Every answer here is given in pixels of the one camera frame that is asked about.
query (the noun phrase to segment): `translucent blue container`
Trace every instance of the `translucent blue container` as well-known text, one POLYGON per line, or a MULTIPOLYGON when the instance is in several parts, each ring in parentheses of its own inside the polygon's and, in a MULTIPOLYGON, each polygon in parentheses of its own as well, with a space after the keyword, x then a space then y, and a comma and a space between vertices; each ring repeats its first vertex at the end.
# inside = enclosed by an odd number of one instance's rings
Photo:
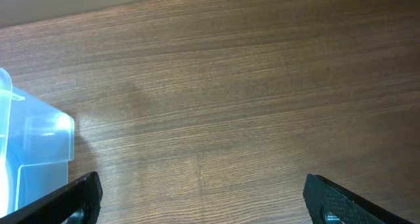
POLYGON ((68 183, 74 121, 12 86, 0 68, 0 217, 68 183))

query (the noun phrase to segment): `wooden table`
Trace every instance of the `wooden table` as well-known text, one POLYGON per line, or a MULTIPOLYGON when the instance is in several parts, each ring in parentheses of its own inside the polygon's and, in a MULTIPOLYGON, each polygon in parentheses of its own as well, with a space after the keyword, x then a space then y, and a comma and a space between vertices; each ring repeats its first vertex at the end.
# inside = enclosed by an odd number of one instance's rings
POLYGON ((0 30, 77 122, 99 223, 309 223, 307 173, 420 221, 418 0, 150 0, 0 30))

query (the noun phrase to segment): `wood grain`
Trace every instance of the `wood grain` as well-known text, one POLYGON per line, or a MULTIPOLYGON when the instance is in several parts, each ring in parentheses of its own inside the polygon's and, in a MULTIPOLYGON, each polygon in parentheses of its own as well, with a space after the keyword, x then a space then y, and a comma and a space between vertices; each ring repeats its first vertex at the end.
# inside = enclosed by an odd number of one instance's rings
POLYGON ((99 223, 308 223, 307 173, 420 221, 418 0, 151 0, 0 30, 77 122, 99 223))

